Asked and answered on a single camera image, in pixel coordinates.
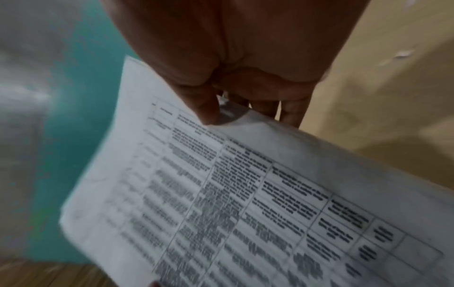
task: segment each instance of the teal stripe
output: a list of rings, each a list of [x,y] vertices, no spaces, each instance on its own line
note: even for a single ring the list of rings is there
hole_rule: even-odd
[[[123,60],[133,54],[97,0],[88,0],[63,57],[52,71],[52,102],[34,182],[25,257],[88,262],[63,237],[60,207],[112,120]]]

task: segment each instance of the sheet of paper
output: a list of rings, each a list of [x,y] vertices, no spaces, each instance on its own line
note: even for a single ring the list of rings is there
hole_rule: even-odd
[[[61,217],[120,287],[454,286],[450,191],[221,104],[224,124],[202,126],[126,58]]]

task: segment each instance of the gray surface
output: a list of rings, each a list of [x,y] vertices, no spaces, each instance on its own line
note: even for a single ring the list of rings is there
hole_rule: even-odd
[[[0,257],[21,256],[50,69],[63,54],[81,0],[0,0]]]

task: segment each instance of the wooden surface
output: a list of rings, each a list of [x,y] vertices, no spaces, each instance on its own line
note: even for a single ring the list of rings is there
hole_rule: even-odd
[[[454,1],[405,2],[371,2],[301,129],[454,189]],[[0,262],[0,287],[28,286],[114,284],[92,266]]]

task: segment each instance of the human hand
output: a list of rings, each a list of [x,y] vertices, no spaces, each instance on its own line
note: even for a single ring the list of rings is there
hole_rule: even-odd
[[[298,127],[369,0],[101,0],[134,51],[204,124],[216,94]]]

